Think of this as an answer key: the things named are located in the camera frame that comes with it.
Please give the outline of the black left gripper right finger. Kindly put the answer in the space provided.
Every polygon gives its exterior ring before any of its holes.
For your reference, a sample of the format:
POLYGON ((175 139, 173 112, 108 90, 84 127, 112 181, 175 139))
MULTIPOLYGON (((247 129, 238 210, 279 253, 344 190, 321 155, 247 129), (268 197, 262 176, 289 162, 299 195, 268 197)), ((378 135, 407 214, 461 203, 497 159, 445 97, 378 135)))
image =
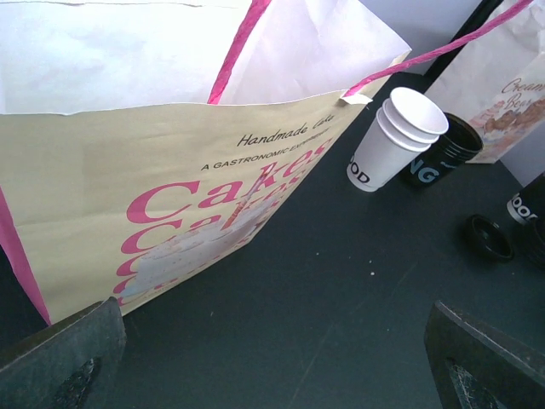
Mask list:
POLYGON ((443 408, 543 408, 544 355, 437 301, 424 344, 443 408))

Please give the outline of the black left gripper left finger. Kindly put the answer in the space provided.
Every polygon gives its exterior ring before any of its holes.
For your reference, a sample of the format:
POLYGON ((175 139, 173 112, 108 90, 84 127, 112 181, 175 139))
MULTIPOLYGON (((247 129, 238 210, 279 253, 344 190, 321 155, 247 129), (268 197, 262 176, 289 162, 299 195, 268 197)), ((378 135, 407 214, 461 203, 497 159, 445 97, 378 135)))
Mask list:
POLYGON ((104 408, 126 345, 110 297, 1 353, 2 408, 104 408))

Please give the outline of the black lid stack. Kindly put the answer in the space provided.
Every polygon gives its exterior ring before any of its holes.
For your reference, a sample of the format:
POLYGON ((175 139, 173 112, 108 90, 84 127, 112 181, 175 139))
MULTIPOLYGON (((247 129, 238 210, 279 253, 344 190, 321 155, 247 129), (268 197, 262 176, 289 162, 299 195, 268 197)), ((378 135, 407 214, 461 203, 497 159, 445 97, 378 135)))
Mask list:
POLYGON ((413 187, 432 186, 483 149, 480 136, 470 124, 451 113, 445 116, 449 129, 400 173, 401 179, 413 187))

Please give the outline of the cream paper bag pink sides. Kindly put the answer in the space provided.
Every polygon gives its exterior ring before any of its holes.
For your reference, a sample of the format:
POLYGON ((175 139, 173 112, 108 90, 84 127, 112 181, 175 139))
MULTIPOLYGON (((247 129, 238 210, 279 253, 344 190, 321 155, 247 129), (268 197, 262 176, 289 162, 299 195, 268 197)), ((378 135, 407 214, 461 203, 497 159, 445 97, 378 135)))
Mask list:
POLYGON ((1 245, 48 324, 246 245, 414 66, 359 1, 4 1, 1 245))

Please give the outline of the small stack paper cups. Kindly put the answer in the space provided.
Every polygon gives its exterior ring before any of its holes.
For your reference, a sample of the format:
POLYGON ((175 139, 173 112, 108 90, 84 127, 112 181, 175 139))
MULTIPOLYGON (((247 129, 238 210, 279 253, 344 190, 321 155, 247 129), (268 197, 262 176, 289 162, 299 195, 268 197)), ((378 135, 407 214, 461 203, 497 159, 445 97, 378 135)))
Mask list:
POLYGON ((380 189, 448 129, 444 112, 425 95, 393 89, 350 159, 349 181, 364 192, 380 189))

